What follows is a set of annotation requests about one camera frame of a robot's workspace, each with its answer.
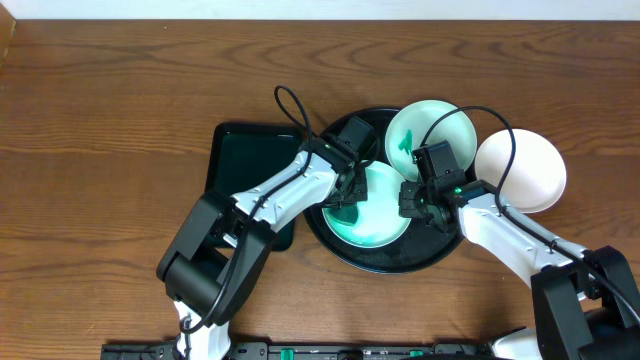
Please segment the green scrub sponge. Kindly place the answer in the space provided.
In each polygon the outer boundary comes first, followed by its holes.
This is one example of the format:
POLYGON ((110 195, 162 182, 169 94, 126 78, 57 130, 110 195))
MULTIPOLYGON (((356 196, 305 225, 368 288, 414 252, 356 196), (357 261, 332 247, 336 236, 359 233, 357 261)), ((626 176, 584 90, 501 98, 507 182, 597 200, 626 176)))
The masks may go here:
POLYGON ((325 209, 328 222, 342 226, 354 226, 359 218, 359 211, 356 205, 345 205, 339 208, 325 209))

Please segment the white plate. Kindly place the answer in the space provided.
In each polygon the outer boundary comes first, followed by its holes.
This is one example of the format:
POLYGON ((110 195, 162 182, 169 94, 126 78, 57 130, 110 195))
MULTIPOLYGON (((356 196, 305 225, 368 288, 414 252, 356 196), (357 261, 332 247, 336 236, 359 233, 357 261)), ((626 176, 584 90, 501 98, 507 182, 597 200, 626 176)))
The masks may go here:
MULTIPOLYGON (((501 194, 521 213, 538 213, 553 206, 567 183, 565 162, 556 147, 543 136, 524 129, 513 130, 516 154, 501 194)), ((479 147, 476 177, 497 186, 511 154, 507 130, 488 137, 479 147)))

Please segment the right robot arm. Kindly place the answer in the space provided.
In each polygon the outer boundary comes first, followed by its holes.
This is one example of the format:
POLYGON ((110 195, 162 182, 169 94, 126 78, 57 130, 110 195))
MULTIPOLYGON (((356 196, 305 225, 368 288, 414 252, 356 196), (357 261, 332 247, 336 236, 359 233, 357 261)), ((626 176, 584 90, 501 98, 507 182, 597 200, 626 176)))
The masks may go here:
POLYGON ((400 213, 476 244, 531 290, 535 326, 490 342, 495 359, 636 359, 639 290, 625 256, 569 242, 462 174, 406 181, 400 213))

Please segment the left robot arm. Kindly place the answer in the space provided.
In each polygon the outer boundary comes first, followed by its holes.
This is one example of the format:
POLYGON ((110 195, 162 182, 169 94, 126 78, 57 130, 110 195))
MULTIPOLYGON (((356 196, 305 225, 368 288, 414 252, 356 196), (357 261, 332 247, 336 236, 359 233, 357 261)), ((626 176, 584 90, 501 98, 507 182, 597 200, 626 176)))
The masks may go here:
POLYGON ((313 205, 365 199, 363 160, 375 146, 372 135, 315 138, 265 182, 196 201, 156 269, 180 316, 177 358, 226 355, 229 322, 255 288, 278 232, 313 205))

